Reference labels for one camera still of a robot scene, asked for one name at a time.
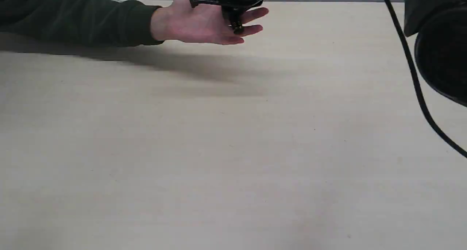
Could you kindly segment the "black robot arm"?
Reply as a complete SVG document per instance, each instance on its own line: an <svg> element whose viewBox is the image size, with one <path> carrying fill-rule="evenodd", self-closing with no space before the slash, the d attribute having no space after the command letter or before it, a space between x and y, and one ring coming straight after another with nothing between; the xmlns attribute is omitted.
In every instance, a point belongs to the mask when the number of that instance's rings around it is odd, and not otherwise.
<svg viewBox="0 0 467 250"><path fill-rule="evenodd" d="M416 36L414 58L419 74L433 90L466 106L466 0L402 0L402 37ZM220 6L235 34L243 32L240 17L263 0L189 0Z"/></svg>

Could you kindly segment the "dark green sleeved forearm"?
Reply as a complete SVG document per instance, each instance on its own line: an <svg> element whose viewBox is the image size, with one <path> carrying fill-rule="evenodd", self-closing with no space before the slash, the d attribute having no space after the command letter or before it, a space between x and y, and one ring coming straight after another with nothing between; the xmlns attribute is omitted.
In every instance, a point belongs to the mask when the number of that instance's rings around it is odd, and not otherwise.
<svg viewBox="0 0 467 250"><path fill-rule="evenodd" d="M151 34L159 6L137 0L0 0L1 32L82 46L160 45Z"/></svg>

